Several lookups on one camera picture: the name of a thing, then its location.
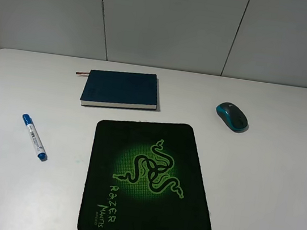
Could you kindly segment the blue and white marker pen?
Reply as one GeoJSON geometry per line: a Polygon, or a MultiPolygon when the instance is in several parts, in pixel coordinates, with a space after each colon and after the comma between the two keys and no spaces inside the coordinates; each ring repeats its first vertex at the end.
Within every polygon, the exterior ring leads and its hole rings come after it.
{"type": "Polygon", "coordinates": [[[38,135],[38,132],[33,124],[32,118],[29,116],[29,114],[23,114],[22,119],[27,127],[27,130],[30,135],[30,139],[32,141],[33,147],[35,149],[37,158],[40,161],[46,161],[47,160],[47,154],[45,152],[45,148],[43,144],[41,143],[40,137],[38,135]]]}

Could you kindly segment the dark blue notebook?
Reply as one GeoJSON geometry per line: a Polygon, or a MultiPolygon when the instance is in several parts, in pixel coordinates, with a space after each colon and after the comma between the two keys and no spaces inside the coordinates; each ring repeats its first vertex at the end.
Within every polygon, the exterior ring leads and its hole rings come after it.
{"type": "Polygon", "coordinates": [[[76,75],[87,77],[80,97],[83,107],[157,109],[158,79],[155,74],[91,70],[76,75]]]}

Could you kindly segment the black teal computer mouse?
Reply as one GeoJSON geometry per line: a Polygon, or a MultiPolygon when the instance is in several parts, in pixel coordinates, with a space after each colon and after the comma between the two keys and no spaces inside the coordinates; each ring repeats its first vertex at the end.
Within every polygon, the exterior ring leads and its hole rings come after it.
{"type": "Polygon", "coordinates": [[[234,103],[223,102],[216,107],[218,116],[236,133],[241,133],[249,128],[248,119],[245,114],[234,103]]]}

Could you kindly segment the black green Razer mouse pad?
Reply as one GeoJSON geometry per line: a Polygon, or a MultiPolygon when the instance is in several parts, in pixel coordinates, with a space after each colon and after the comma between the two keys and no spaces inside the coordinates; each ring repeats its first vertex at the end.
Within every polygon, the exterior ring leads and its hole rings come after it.
{"type": "Polygon", "coordinates": [[[78,230],[212,230],[193,128],[96,125],[78,230]]]}

